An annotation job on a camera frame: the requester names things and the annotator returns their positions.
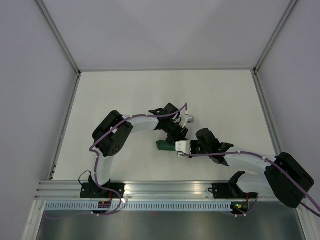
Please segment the dark green cloth napkin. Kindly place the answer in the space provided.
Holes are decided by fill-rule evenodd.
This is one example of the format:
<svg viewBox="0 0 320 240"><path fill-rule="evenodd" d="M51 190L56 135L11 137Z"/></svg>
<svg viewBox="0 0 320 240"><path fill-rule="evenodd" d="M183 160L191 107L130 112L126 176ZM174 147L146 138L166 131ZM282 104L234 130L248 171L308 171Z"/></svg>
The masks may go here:
<svg viewBox="0 0 320 240"><path fill-rule="evenodd" d="M166 140L156 141L156 146L159 151L167 151L167 152L175 152L176 151L176 144L170 143Z"/></svg>

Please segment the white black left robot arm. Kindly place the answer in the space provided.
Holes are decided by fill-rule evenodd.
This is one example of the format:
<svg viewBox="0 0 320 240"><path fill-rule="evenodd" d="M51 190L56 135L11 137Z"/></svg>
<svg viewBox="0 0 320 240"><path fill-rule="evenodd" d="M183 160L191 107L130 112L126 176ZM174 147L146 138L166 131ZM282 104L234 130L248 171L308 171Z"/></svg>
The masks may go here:
<svg viewBox="0 0 320 240"><path fill-rule="evenodd" d="M164 108L150 110L145 114L123 115L116 110L111 111L93 131L93 145L89 151L95 153L97 159L88 179L89 186L84 189L98 198L108 195L113 157L122 150L130 134L163 131L167 137L156 141L157 149L175 151L176 142L186 140L188 129L181 126L181 112L187 110L187 103L180 109L168 103Z"/></svg>

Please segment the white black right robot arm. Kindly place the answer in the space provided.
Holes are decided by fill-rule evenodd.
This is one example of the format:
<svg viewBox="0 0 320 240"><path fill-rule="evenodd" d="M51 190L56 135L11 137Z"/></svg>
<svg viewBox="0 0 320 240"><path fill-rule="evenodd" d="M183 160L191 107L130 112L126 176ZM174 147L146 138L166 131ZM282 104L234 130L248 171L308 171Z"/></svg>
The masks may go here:
<svg viewBox="0 0 320 240"><path fill-rule="evenodd" d="M235 198L244 193L275 197L290 208L297 208L315 181L289 154L261 155L231 143L220 142L208 129L196 133L186 145L189 157L209 157L215 164L240 168L229 180L228 192Z"/></svg>

